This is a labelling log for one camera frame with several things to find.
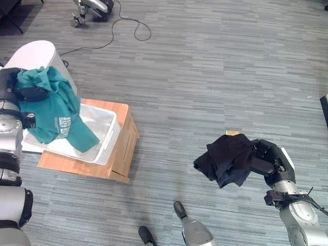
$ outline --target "green t-shirt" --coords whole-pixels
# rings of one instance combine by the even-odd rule
[[[68,142],[81,152],[99,143],[99,139],[79,117],[80,98],[72,90],[67,79],[54,67],[20,71],[16,89],[41,87],[49,91],[47,99],[37,102],[19,101],[22,112],[35,113],[36,128],[29,129],[44,144],[58,138]]]

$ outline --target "black cloth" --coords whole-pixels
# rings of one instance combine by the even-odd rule
[[[214,143],[207,145],[207,152],[194,161],[194,167],[209,180],[216,180],[223,188],[234,182],[242,186],[252,170],[252,166],[269,163],[256,157],[255,144],[245,135],[223,135]]]

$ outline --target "clothing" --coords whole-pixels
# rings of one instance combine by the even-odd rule
[[[207,145],[207,152],[194,161],[194,167],[209,180],[216,180],[219,187],[234,182],[242,186],[252,170],[252,166],[271,166],[256,158],[255,142],[245,135],[223,135]]]
[[[79,117],[80,98],[72,90],[67,79],[54,67],[20,71],[16,90],[41,87],[49,91],[42,101],[19,101],[22,112],[34,112],[36,128],[29,129],[35,138],[48,144],[59,138],[67,141],[81,152],[99,143],[99,139]]]

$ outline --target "black cable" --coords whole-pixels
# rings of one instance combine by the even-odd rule
[[[115,2],[118,2],[119,3],[119,14],[118,14],[119,19],[117,19],[116,21],[114,21],[114,23],[112,25],[112,38],[111,38],[111,40],[107,44],[105,44],[103,46],[100,46],[100,47],[88,47],[88,46],[86,46],[86,47],[80,47],[80,48],[77,48],[77,49],[74,49],[74,50],[70,50],[70,51],[64,52],[64,53],[60,54],[60,56],[67,55],[69,53],[72,53],[72,52],[75,52],[75,51],[78,51],[78,50],[81,50],[81,49],[94,49],[94,50],[98,50],[98,49],[102,49],[102,48],[110,45],[114,41],[114,26],[115,26],[115,24],[118,23],[119,21],[123,21],[123,20],[126,20],[126,21],[134,21],[134,22],[137,22],[138,23],[137,27],[134,29],[134,37],[135,37],[136,40],[138,40],[138,41],[147,41],[147,40],[149,40],[152,37],[152,31],[149,28],[149,26],[147,24],[145,24],[145,23],[137,20],[137,19],[128,18],[128,17],[122,17],[121,16],[122,4],[118,0],[114,0],[114,3]],[[140,39],[140,38],[138,38],[136,36],[136,31],[139,28],[140,24],[144,25],[149,30],[149,37],[147,37],[146,39]]]

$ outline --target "white bin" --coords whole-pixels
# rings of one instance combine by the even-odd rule
[[[66,78],[76,94],[74,81],[66,69],[53,43],[46,40],[30,42],[20,47],[4,68],[22,68],[26,70],[40,67],[55,67]]]
[[[99,138],[99,143],[85,153],[75,149],[65,139],[56,139],[45,145],[40,143],[30,132],[24,132],[23,146],[28,145],[55,152],[74,159],[106,165],[120,133],[116,113],[110,110],[81,104],[80,117],[91,131]]]

